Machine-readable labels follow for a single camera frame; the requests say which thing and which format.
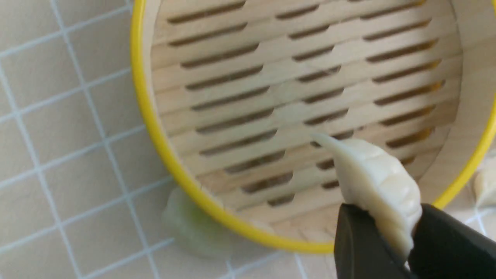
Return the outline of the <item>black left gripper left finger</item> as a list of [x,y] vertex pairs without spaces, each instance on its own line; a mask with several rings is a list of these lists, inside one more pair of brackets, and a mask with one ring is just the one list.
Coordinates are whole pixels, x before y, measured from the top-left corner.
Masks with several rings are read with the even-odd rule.
[[355,205],[339,208],[334,259],[339,279],[411,278],[379,234],[373,218]]

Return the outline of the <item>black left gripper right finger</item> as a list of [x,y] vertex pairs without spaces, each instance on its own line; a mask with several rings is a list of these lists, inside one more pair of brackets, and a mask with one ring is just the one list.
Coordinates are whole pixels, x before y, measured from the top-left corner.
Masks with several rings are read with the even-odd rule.
[[408,264],[415,279],[494,279],[496,244],[438,208],[423,204]]

